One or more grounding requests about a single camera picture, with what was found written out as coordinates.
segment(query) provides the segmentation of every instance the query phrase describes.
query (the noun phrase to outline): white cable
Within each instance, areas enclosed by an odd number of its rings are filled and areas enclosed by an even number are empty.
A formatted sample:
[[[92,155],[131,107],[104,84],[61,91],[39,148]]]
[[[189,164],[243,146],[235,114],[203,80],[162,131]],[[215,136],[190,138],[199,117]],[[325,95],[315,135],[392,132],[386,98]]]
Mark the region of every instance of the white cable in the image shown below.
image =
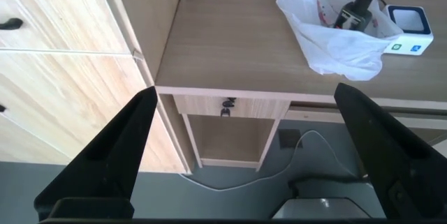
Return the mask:
[[[341,168],[343,168],[343,170],[345,170],[346,172],[348,172],[350,175],[354,176],[355,178],[357,177],[356,175],[354,175],[354,173],[352,173],[348,168],[346,168],[346,167],[340,162],[340,160],[339,160],[338,157],[337,157],[337,154],[335,154],[335,151],[334,151],[334,149],[330,146],[329,142],[322,136],[322,134],[320,134],[320,133],[317,132],[316,130],[308,130],[305,134],[303,134],[303,135],[300,137],[300,139],[298,140],[298,142],[296,143],[296,145],[295,145],[295,149],[294,149],[294,151],[293,151],[291,160],[288,162],[288,165],[287,165],[283,170],[279,171],[278,173],[276,173],[276,174],[274,174],[274,175],[268,176],[268,177],[263,177],[263,178],[255,179],[255,180],[250,181],[250,182],[248,182],[248,183],[245,183],[245,184],[242,184],[242,185],[239,185],[239,186],[230,187],[230,188],[212,188],[212,187],[210,187],[210,186],[206,186],[206,185],[204,185],[204,184],[202,184],[202,183],[199,183],[199,182],[197,182],[197,181],[195,181],[195,180],[193,180],[193,179],[190,179],[190,178],[188,178],[187,176],[184,176],[183,174],[179,174],[179,175],[180,175],[181,177],[183,177],[184,179],[186,179],[187,181],[189,181],[189,182],[191,182],[191,183],[193,183],[193,184],[195,184],[195,185],[197,185],[197,186],[201,186],[201,187],[203,187],[203,188],[206,188],[206,189],[208,189],[208,190],[215,191],[215,192],[225,192],[225,191],[235,190],[235,189],[238,189],[238,188],[243,188],[243,187],[248,186],[248,185],[252,185],[252,184],[254,184],[254,183],[258,182],[258,181],[263,181],[263,180],[266,180],[266,179],[272,179],[272,178],[275,178],[276,176],[282,174],[283,172],[287,171],[287,169],[292,165],[292,161],[293,161],[293,158],[295,157],[296,150],[298,150],[298,145],[301,143],[302,139],[303,139],[305,136],[307,136],[308,134],[310,134],[310,133],[315,133],[315,134],[317,134],[318,136],[320,136],[321,139],[322,139],[322,140],[327,144],[327,146],[329,147],[329,149],[330,149],[330,151],[332,152],[332,154],[333,154],[335,160],[337,161],[338,165],[339,165]]]

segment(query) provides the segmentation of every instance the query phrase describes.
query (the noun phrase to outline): cabinet door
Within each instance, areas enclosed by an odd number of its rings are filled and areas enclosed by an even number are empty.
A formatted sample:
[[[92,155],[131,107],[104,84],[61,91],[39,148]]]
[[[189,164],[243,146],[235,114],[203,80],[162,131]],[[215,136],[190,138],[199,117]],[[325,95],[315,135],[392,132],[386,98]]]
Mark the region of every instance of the cabinet door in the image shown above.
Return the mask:
[[[69,158],[146,88],[132,56],[3,53],[0,60],[5,116]],[[140,169],[185,172],[158,112]]]
[[[106,0],[0,0],[0,23],[19,18],[19,29],[0,30],[0,48],[129,53]]]
[[[70,158],[0,113],[0,161],[66,165]]]

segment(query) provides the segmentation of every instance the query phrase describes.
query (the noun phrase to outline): white box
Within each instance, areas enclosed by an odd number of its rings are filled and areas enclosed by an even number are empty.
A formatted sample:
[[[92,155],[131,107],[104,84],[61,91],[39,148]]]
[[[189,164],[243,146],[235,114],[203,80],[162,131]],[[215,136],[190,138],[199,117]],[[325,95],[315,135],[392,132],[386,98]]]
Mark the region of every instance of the white box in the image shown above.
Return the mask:
[[[383,12],[404,31],[386,48],[385,53],[420,56],[433,42],[424,8],[387,5]]]

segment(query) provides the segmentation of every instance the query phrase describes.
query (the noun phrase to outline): power outlet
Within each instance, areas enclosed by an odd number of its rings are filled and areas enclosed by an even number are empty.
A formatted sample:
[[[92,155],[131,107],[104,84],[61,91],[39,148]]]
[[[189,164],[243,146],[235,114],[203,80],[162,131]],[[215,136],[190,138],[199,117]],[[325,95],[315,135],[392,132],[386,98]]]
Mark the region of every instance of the power outlet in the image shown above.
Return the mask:
[[[280,149],[294,149],[296,143],[301,138],[301,132],[296,129],[280,129],[278,130],[278,136]],[[303,148],[302,141],[299,143],[298,148]]]

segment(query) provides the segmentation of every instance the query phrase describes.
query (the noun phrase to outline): black bottle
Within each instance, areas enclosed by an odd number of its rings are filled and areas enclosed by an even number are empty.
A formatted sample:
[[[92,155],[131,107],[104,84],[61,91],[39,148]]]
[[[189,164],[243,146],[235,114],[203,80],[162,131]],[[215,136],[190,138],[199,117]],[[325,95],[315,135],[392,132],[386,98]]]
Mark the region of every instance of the black bottle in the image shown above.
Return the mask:
[[[346,4],[340,12],[334,28],[364,31],[371,22],[372,14],[368,11],[372,0],[356,0]]]

